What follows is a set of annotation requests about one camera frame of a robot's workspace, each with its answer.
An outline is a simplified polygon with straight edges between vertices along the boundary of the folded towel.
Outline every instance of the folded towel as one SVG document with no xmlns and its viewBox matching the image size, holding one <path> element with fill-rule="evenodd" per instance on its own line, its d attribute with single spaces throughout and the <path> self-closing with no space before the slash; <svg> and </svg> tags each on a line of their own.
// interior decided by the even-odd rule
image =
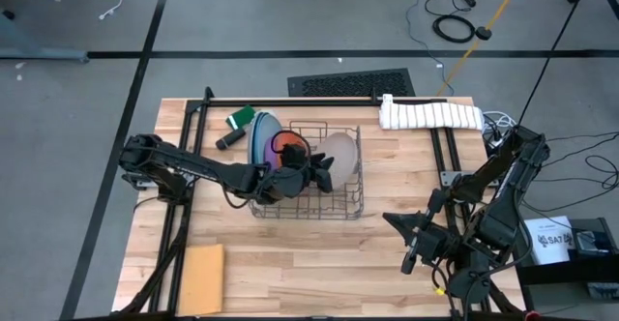
<svg viewBox="0 0 619 321">
<path fill-rule="evenodd" d="M 401 129 L 484 129 L 484 112 L 464 104 L 437 102 L 425 104 L 394 103 L 394 96 L 383 95 L 378 117 L 380 128 Z"/>
</svg>

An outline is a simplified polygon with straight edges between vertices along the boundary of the wooden tabletop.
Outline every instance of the wooden tabletop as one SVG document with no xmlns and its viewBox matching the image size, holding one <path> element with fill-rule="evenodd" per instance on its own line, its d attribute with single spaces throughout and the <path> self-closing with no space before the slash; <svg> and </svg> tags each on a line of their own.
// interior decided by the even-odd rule
<svg viewBox="0 0 619 321">
<path fill-rule="evenodd" d="M 155 133 L 163 140 L 178 144 L 186 101 L 162 100 Z M 473 103 L 471 98 L 449 102 Z M 245 138 L 226 151 L 215 148 L 215 141 L 229 132 L 224 119 L 237 109 L 208 109 L 202 156 L 247 162 Z M 447 316 L 447 298 L 435 294 L 429 267 L 418 265 L 410 276 L 399 272 L 406 247 L 381 217 L 383 212 L 424 211 L 431 191 L 439 187 L 429 131 L 383 131 L 378 107 L 268 109 L 285 126 L 290 120 L 323 120 L 330 127 L 361 128 L 365 210 L 360 219 L 346 221 L 257 219 L 248 208 L 230 208 L 220 185 L 198 181 L 188 245 L 224 245 L 223 314 Z M 190 149 L 195 129 L 193 122 Z M 480 132 L 456 130 L 455 136 L 462 169 L 479 168 L 486 160 Z M 442 132 L 441 140 L 451 169 Z M 155 190 L 146 190 L 138 200 L 154 195 Z M 165 204 L 152 200 L 135 211 L 113 309 L 125 306 L 153 272 L 165 209 Z M 181 209 L 177 211 L 179 219 Z M 446 224 L 442 214 L 434 221 Z M 170 276 L 168 269 L 162 306 Z M 496 274 L 493 280 L 513 304 L 523 307 L 515 270 Z"/>
</svg>

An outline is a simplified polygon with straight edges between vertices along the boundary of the black metal frame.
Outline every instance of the black metal frame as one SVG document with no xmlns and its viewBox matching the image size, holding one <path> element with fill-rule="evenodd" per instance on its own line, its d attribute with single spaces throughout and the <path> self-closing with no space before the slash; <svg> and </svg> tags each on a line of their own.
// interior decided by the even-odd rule
<svg viewBox="0 0 619 321">
<path fill-rule="evenodd" d="M 187 148 L 187 144 L 188 144 L 188 139 L 189 139 L 189 131 L 191 128 L 191 122 L 192 122 L 192 116 L 196 111 L 199 111 L 199 119 L 198 119 L 198 127 L 197 127 L 197 131 L 195 133 L 195 143 L 193 146 L 193 152 L 196 154 L 199 154 L 200 151 L 200 146 L 202 144 L 202 140 L 204 138 L 204 127 L 205 127 L 205 122 L 206 122 L 206 113 L 208 111 L 209 107 L 236 107 L 236 106 L 244 106 L 246 104 L 249 104 L 251 106 L 256 106 L 256 107 L 260 107 L 260 106 L 278 106 L 278 107 L 291 107 L 291 106 L 304 106 L 304 107 L 311 107 L 311 106 L 380 106 L 381 104 L 381 100 L 379 100 L 378 98 L 374 97 L 374 98 L 367 98 L 367 99 L 361 99 L 361 100 L 338 100 L 338 99 L 316 99 L 316 100 L 294 100 L 294 99 L 285 99 L 285 100 L 278 100 L 278 99 L 269 99 L 269 100 L 212 100 L 213 98 L 213 93 L 211 92 L 210 88 L 206 89 L 206 93 L 204 96 L 203 100 L 190 100 L 187 101 L 186 103 L 186 107 L 185 107 L 185 117 L 183 120 L 183 128 L 181 130 L 181 138 L 179 141 L 179 147 L 182 149 L 186 149 Z M 444 99 L 402 99 L 402 100 L 396 100 L 397 103 L 403 103 L 403 104 L 423 104 L 423 103 L 431 103 L 431 102 L 446 102 L 446 100 Z M 449 155 L 450 155 L 450 160 L 452 163 L 452 167 L 454 169 L 454 171 L 460 171 L 461 170 L 461 166 L 460 166 L 460 160 L 459 160 L 459 156 L 457 153 L 457 146 L 456 146 L 456 139 L 454 137 L 454 131 L 452 129 L 445 129 L 445 135 L 447 137 L 447 145 L 448 145 L 448 150 L 449 150 Z M 436 168 L 437 168 L 437 178 L 440 184 L 440 174 L 443 171 L 447 171 L 447 168 L 445 166 L 445 160 L 443 157 L 443 150 L 442 150 L 442 146 L 441 146 L 441 141 L 440 141 L 440 130 L 439 129 L 430 129 L 430 138 L 432 141 L 432 148 L 434 150 L 434 157 L 435 157 L 435 161 L 436 161 Z M 189 201 L 184 204 L 184 208 L 183 208 L 183 214 L 182 214 L 182 220 L 181 220 L 181 225 L 186 225 L 189 226 L 190 220 L 191 220 L 191 215 L 192 215 L 192 194 L 193 194 L 193 188 L 191 188 L 191 192 L 190 192 L 190 197 L 189 197 Z M 175 215 L 175 206 L 170 205 L 167 208 L 167 211 L 165 213 L 165 220 L 163 223 L 163 230 L 162 230 L 162 240 L 160 243 L 160 253 L 159 253 L 159 257 L 158 257 L 158 262 L 161 262 L 162 260 L 162 256 L 165 254 L 167 247 L 169 246 L 169 242 L 170 242 L 170 237 L 171 237 L 171 232 L 172 232 L 172 223 L 174 221 L 174 215 Z M 462 205 L 460 208 L 461 212 L 463 213 L 463 217 L 462 220 L 464 221 L 464 224 L 466 225 L 469 217 L 470 217 L 470 211 L 468 209 L 468 207 Z M 446 217 L 447 217 L 447 222 L 448 222 L 448 226 L 450 228 L 452 228 L 453 230 L 457 231 L 457 217 L 456 217 L 456 212 L 455 209 L 451 209 L 451 208 L 446 208 Z M 189 231 L 184 231 L 184 234 L 187 236 L 189 233 Z M 185 243 L 187 241 L 187 237 L 184 238 L 183 242 Z M 174 315 L 176 313 L 176 307 L 177 307 L 177 302 L 178 302 L 178 295 L 179 295 L 179 287 L 180 287 L 180 281 L 181 281 L 181 274 L 182 274 L 182 270 L 183 270 L 183 258 L 184 258 L 184 253 L 185 250 L 182 249 L 178 256 L 176 257 L 176 263 L 174 265 L 174 271 L 173 271 L 173 275 L 172 275 L 172 281 L 171 281 L 171 288 L 170 288 L 170 292 L 168 295 L 168 300 L 167 300 L 167 308 L 165 311 L 169 312 L 171 315 Z M 158 311 L 158 307 L 159 307 L 159 300 L 161 298 L 161 283 L 158 285 L 158 287 L 156 288 L 156 290 L 153 293 L 153 296 L 151 298 L 150 301 L 150 305 L 149 305 L 149 312 L 157 312 Z M 482 303 L 482 308 L 483 311 L 489 311 L 489 302 L 488 301 L 484 301 Z M 251 320 L 251 321 L 258 321 L 258 320 L 262 320 L 262 319 L 270 319 L 270 318 L 260 318 L 260 317 L 250 317 L 250 318 L 243 318 L 243 319 L 247 319 L 247 320 Z M 308 320 L 311 318 L 307 318 L 307 317 L 282 317 L 279 319 L 285 319 L 285 320 Z M 330 320 L 337 320 L 337 317 L 330 317 Z M 399 319 L 398 317 L 380 317 L 380 318 L 364 318 L 364 319 L 382 319 L 382 320 L 397 320 Z M 410 320 L 410 319 L 423 319 L 423 320 L 434 320 L 434 321 L 439 321 L 439 320 L 451 320 L 450 317 L 406 317 L 406 319 Z M 209 320 L 229 320 L 229 318 L 225 318 L 225 317 L 209 317 Z"/>
</svg>

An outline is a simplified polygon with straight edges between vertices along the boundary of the metal wire basket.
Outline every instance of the metal wire basket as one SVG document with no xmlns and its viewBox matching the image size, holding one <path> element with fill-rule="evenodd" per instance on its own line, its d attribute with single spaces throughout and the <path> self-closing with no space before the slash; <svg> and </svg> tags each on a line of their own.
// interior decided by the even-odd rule
<svg viewBox="0 0 619 321">
<path fill-rule="evenodd" d="M 305 138 L 312 151 L 332 133 L 344 132 L 357 145 L 357 165 L 353 175 L 339 189 L 331 193 L 319 190 L 314 183 L 293 199 L 285 198 L 272 205 L 250 202 L 251 213 L 260 219 L 358 219 L 364 211 L 364 182 L 359 127 L 332 128 L 327 122 L 292 121 L 288 128 Z"/>
</svg>

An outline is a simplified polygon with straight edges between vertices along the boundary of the black cord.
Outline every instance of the black cord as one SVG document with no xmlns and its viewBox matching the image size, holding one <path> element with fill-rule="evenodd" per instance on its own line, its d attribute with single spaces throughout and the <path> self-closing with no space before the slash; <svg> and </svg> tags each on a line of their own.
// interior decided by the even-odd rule
<svg viewBox="0 0 619 321">
<path fill-rule="evenodd" d="M 555 163 L 557 163 L 559 161 L 564 161 L 565 159 L 567 159 L 567 158 L 569 158 L 571 156 L 577 155 L 578 153 L 582 153 L 584 151 L 588 151 L 588 150 L 594 149 L 594 148 L 596 148 L 596 147 L 598 147 L 598 146 L 600 146 L 602 144 L 605 144 L 605 143 L 607 143 L 609 141 L 614 140 L 617 137 L 619 137 L 619 133 L 616 133 L 611 138 L 607 138 L 606 140 L 600 141 L 600 142 L 594 144 L 593 146 L 585 147 L 585 148 L 583 148 L 581 150 L 577 150 L 575 152 L 568 153 L 567 155 L 563 156 L 562 158 L 559 158 L 558 160 L 553 160 L 551 162 L 547 162 L 546 164 L 544 164 L 543 167 L 551 166 L 551 165 L 553 165 L 553 164 L 555 164 Z"/>
<path fill-rule="evenodd" d="M 156 196 L 151 196 L 151 197 L 146 198 L 146 199 L 144 199 L 144 200 L 140 200 L 137 204 L 135 204 L 135 206 L 133 206 L 133 211 L 135 212 L 135 210 L 137 210 L 137 208 L 138 208 L 140 205 L 142 205 L 143 203 L 145 203 L 145 202 L 149 202 L 149 201 L 151 201 L 151 200 L 155 200 L 155 199 L 157 199 L 157 197 L 156 197 Z"/>
<path fill-rule="evenodd" d="M 447 262 L 445 263 L 445 267 L 447 268 L 447 274 L 449 275 L 449 277 L 452 277 L 452 275 L 454 274 L 452 272 L 452 265 L 454 265 L 454 262 L 455 260 L 447 258 Z"/>
<path fill-rule="evenodd" d="M 598 134 L 581 134 L 581 135 L 554 137 L 554 138 L 547 139 L 546 142 L 560 141 L 560 140 L 580 138 L 580 137 L 602 137 L 602 136 L 608 136 L 610 134 L 616 134 L 616 133 L 619 133 L 619 131 L 610 131 L 610 132 L 603 132 L 603 133 L 598 133 Z"/>
<path fill-rule="evenodd" d="M 275 145 L 274 145 L 276 143 L 276 137 L 278 137 L 279 135 L 281 135 L 283 133 L 292 133 L 293 135 L 299 137 L 301 139 L 301 141 L 306 145 L 306 150 L 308 151 L 308 154 L 311 154 L 310 143 L 304 137 L 302 137 L 298 132 L 296 132 L 296 131 L 278 131 L 278 132 L 276 132 L 276 134 L 273 135 L 273 138 L 271 138 L 271 151 L 273 151 L 273 152 L 275 152 L 277 154 L 283 153 L 283 150 L 276 151 L 275 150 Z"/>
<path fill-rule="evenodd" d="M 470 212 L 470 213 L 471 213 L 471 214 L 474 214 L 474 213 L 475 213 L 475 210 L 477 209 L 477 204 L 473 204 L 473 205 L 470 205 L 470 206 L 471 206 L 471 208 L 470 208 L 470 211 L 471 211 L 471 212 Z M 459 219 L 464 219 L 464 217 L 463 217 L 463 216 L 461 216 L 461 215 L 458 215 L 456 211 L 454 211 L 454 215 L 455 215 L 457 218 L 459 218 Z"/>
<path fill-rule="evenodd" d="M 553 164 L 555 164 L 555 163 L 557 163 L 559 161 L 564 161 L 565 159 L 567 159 L 567 158 L 569 158 L 571 156 L 575 156 L 575 155 L 577 155 L 579 153 L 582 153 L 582 152 L 585 152 L 585 151 L 589 151 L 589 150 L 594 149 L 594 148 L 596 148 L 596 147 L 598 147 L 598 146 L 600 146 L 600 145 L 602 145 L 604 143 L 612 141 L 612 140 L 616 139 L 617 136 L 619 136 L 619 132 L 605 132 L 605 133 L 600 133 L 600 134 L 597 134 L 597 135 L 576 135 L 576 136 L 557 137 L 557 138 L 550 139 L 549 141 L 557 141 L 557 140 L 566 140 L 566 139 L 577 138 L 577 137 L 600 137 L 600 136 L 607 136 L 607 135 L 610 135 L 610 134 L 613 134 L 613 136 L 610 137 L 610 138 L 607 138 L 605 140 L 602 140 L 602 141 L 600 141 L 600 142 L 598 142 L 598 143 L 596 143 L 596 144 L 594 144 L 592 146 L 585 147 L 585 148 L 582 148 L 580 150 L 568 153 L 567 155 L 563 156 L 562 158 L 559 158 L 558 160 L 554 160 L 554 161 L 548 162 L 548 163 L 546 163 L 543 166 L 543 168 L 551 166 L 551 165 L 553 165 Z M 604 169 L 604 168 L 598 167 L 598 166 L 593 164 L 593 162 L 592 162 L 593 160 L 603 161 L 610 168 L 609 169 Z M 607 159 L 607 158 L 605 158 L 603 156 L 599 156 L 599 155 L 587 156 L 587 158 L 585 158 L 584 161 L 585 161 L 585 163 L 589 167 L 593 168 L 596 171 L 600 171 L 600 172 L 608 175 L 608 177 L 606 177 L 603 181 L 595 180 L 595 179 L 589 179 L 589 178 L 584 178 L 584 177 L 568 177 L 568 178 L 559 178 L 559 179 L 541 179 L 541 180 L 535 180 L 535 181 L 536 182 L 564 182 L 564 181 L 592 182 L 592 183 L 596 183 L 596 184 L 601 185 L 603 191 L 601 191 L 601 192 L 599 192 L 599 193 L 597 193 L 595 195 L 591 195 L 591 196 L 585 197 L 583 199 L 571 202 L 569 204 L 557 206 L 557 207 L 554 207 L 554 208 L 550 208 L 550 209 L 539 209 L 539 208 L 536 208 L 537 211 L 540 211 L 540 212 L 550 212 L 550 211 L 565 209 L 565 208 L 568 208 L 568 207 L 571 207 L 571 206 L 575 206 L 575 205 L 584 203 L 584 202 L 589 201 L 591 199 L 595 199 L 595 198 L 603 196 L 605 194 L 608 194 L 609 192 L 611 192 L 611 191 L 617 189 L 617 187 L 619 187 L 619 168 L 617 168 L 617 166 L 612 161 L 610 161 L 609 159 Z"/>
<path fill-rule="evenodd" d="M 499 127 L 496 125 L 496 122 L 494 121 L 494 119 L 490 118 L 487 114 L 484 114 L 484 118 L 487 120 L 487 124 L 492 129 L 492 131 L 484 132 L 482 138 L 484 139 L 484 144 L 486 145 L 486 147 L 488 147 L 489 149 L 492 149 L 494 148 L 494 146 L 490 144 L 490 138 L 486 137 L 486 135 L 491 133 L 491 138 L 494 141 L 498 141 L 501 139 L 501 131 L 499 130 Z"/>
<path fill-rule="evenodd" d="M 459 21 L 463 23 L 469 29 L 468 36 L 462 37 L 462 38 L 456 38 L 456 37 L 449 36 L 448 34 L 443 32 L 443 30 L 441 30 L 441 22 L 445 20 L 454 20 L 454 21 Z M 465 19 L 462 16 L 458 16 L 458 15 L 439 16 L 438 18 L 434 20 L 434 22 L 432 22 L 432 31 L 434 31 L 434 33 L 438 35 L 438 37 L 442 38 L 443 40 L 449 41 L 451 43 L 457 43 L 457 44 L 467 43 L 471 41 L 473 37 L 475 36 L 475 26 L 473 26 L 471 21 Z"/>
<path fill-rule="evenodd" d="M 468 7 L 461 8 L 456 4 L 456 0 L 452 0 L 452 5 L 454 6 L 455 10 L 449 14 L 440 14 L 440 13 L 431 11 L 427 7 L 427 4 L 430 1 L 432 0 L 426 0 L 426 3 L 424 4 L 424 8 L 426 9 L 426 12 L 428 12 L 429 14 L 438 16 L 438 18 L 436 18 L 434 22 L 432 22 L 432 31 L 434 31 L 436 35 L 438 35 L 443 40 L 446 40 L 451 43 L 457 43 L 457 44 L 464 44 L 473 39 L 473 37 L 475 36 L 475 26 L 466 18 L 459 16 L 459 15 L 455 15 L 455 13 L 458 13 L 458 12 L 470 12 L 471 11 L 470 8 Z M 462 37 L 462 38 L 456 38 L 456 37 L 447 35 L 445 32 L 443 32 L 443 30 L 440 27 L 441 22 L 445 20 L 458 21 L 464 24 L 468 28 L 469 34 L 466 37 Z"/>
<path fill-rule="evenodd" d="M 434 60 L 437 64 L 441 65 L 441 76 L 443 78 L 443 83 L 447 84 L 447 87 L 452 92 L 452 96 L 453 96 L 454 93 L 456 92 L 456 90 L 454 89 L 452 84 L 447 82 L 447 78 L 445 76 L 445 64 L 443 64 L 440 60 L 435 58 L 434 55 L 432 55 L 432 52 L 429 50 L 429 46 L 427 46 L 427 44 L 425 42 L 420 41 L 420 40 L 416 39 L 415 36 L 413 36 L 413 33 L 412 33 L 413 23 L 410 21 L 410 11 L 412 11 L 413 9 L 415 9 L 415 7 L 417 7 L 419 5 L 419 1 L 420 0 L 416 0 L 415 4 L 413 4 L 412 6 L 408 7 L 408 9 L 406 10 L 406 23 L 408 25 L 408 29 L 407 29 L 408 30 L 408 38 L 411 39 L 412 41 L 414 41 L 415 43 L 423 46 L 426 49 L 426 51 L 427 51 L 427 55 L 429 55 L 429 57 L 432 58 L 432 60 Z"/>
<path fill-rule="evenodd" d="M 551 313 L 555 313 L 555 312 L 559 312 L 559 311 L 564 311 L 564 310 L 568 310 L 574 307 L 577 307 L 580 305 L 573 305 L 573 306 L 566 306 L 566 307 L 561 307 L 555 310 L 551 310 L 551 311 L 546 311 L 546 312 L 540 312 L 540 315 L 550 315 Z"/>
<path fill-rule="evenodd" d="M 225 190 L 225 185 L 223 183 L 223 181 L 220 181 L 221 184 L 221 190 L 223 191 L 223 197 L 225 198 L 225 201 L 228 203 L 228 205 L 233 208 L 233 209 L 243 209 L 247 204 L 250 203 L 249 199 L 246 199 L 243 203 L 236 205 L 235 203 L 232 202 L 232 200 L 230 200 L 230 196 L 228 195 L 228 192 Z"/>
<path fill-rule="evenodd" d="M 456 304 L 454 303 L 454 297 L 452 297 L 452 294 L 449 292 L 449 286 L 447 282 L 447 277 L 445 276 L 445 272 L 443 272 L 441 267 L 438 266 L 441 261 L 442 261 L 442 258 L 439 258 L 436 264 L 431 263 L 431 262 L 429 263 L 429 266 L 432 267 L 432 281 L 434 282 L 434 286 L 436 288 L 441 288 L 440 285 L 438 285 L 438 283 L 436 282 L 436 279 L 434 278 L 434 272 L 438 272 L 438 274 L 443 279 L 443 283 L 445 283 L 445 288 L 443 288 L 443 290 L 445 290 L 445 295 L 447 296 L 447 300 L 449 301 L 450 308 L 452 310 L 457 310 Z"/>
<path fill-rule="evenodd" d="M 570 13 L 568 14 L 568 18 L 566 18 L 565 22 L 563 23 L 563 27 L 561 27 L 559 36 L 557 36 L 557 39 L 554 41 L 554 44 L 552 45 L 552 48 L 550 49 L 550 53 L 545 58 L 544 66 L 542 67 L 540 76 L 538 77 L 538 80 L 535 82 L 535 86 L 533 86 L 533 90 L 531 91 L 531 94 L 529 95 L 529 98 L 527 99 L 526 104 L 524 105 L 524 108 L 522 108 L 522 113 L 520 113 L 520 119 L 518 119 L 518 125 L 522 124 L 522 119 L 524 118 L 524 114 L 526 113 L 526 110 L 529 108 L 529 104 L 531 103 L 531 100 L 533 100 L 535 93 L 538 91 L 538 87 L 540 86 L 540 82 L 542 82 L 545 69 L 548 67 L 548 63 L 550 62 L 550 58 L 552 57 L 552 54 L 554 53 L 554 49 L 559 44 L 559 41 L 561 41 L 561 37 L 563 37 L 563 33 L 565 32 L 565 29 L 568 27 L 568 23 L 570 23 L 570 19 L 572 19 L 572 15 L 574 15 L 576 7 L 578 7 L 578 3 L 580 3 L 580 0 L 575 1 L 574 5 L 572 6 L 572 9 L 570 10 Z"/>
<path fill-rule="evenodd" d="M 464 321 L 468 321 L 468 298 L 471 295 L 471 291 L 473 290 L 473 285 L 471 285 L 471 287 L 468 288 L 468 291 L 466 291 L 466 296 L 464 297 L 464 303 L 462 304 L 462 314 L 464 317 Z"/>
</svg>

